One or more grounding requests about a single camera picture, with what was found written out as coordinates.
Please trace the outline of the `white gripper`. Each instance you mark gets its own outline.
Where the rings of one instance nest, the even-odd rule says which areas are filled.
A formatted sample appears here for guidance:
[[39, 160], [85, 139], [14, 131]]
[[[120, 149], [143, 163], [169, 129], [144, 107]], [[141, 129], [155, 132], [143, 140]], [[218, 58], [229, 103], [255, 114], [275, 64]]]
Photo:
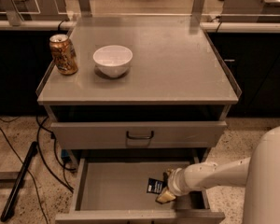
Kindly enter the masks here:
[[171, 202], [176, 196], [188, 195], [194, 191], [194, 186], [186, 177], [186, 169], [167, 169], [163, 173], [163, 181], [167, 183], [168, 188], [163, 188], [156, 198], [156, 202], [160, 204]]

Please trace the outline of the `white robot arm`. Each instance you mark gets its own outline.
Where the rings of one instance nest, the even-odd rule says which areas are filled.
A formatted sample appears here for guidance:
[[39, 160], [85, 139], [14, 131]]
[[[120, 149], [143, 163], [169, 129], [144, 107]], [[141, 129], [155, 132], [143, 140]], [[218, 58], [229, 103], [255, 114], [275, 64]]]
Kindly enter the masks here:
[[168, 203], [217, 186], [245, 188], [243, 224], [280, 224], [280, 126], [261, 137], [249, 158], [171, 170], [157, 201]]

